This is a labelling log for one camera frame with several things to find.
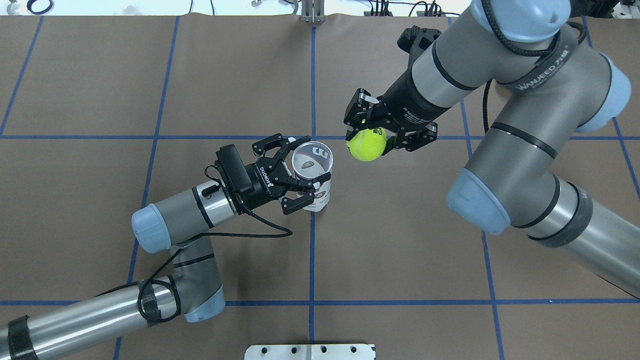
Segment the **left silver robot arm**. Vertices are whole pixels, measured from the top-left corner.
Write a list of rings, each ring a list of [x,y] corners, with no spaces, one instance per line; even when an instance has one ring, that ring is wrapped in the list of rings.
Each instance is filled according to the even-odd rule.
[[[257,136],[2,136],[1,326],[30,319],[150,276],[167,251],[148,254],[131,215],[205,181],[221,146],[254,160]],[[108,339],[74,360],[240,360],[249,346],[305,344],[310,268],[319,215],[258,210],[292,228],[281,239],[215,237],[226,309],[188,323]]]

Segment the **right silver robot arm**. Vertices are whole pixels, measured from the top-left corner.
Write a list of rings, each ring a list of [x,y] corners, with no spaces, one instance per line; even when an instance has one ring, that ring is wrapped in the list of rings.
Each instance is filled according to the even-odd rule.
[[[343,122],[393,132],[385,152],[436,138],[435,119],[490,80],[510,93],[446,195],[484,232],[521,229],[619,289],[639,296],[639,228],[550,166],[575,132],[598,130],[626,107],[630,80],[569,23],[568,0],[473,0],[436,38],[405,30],[406,71],[372,97],[358,89]]]

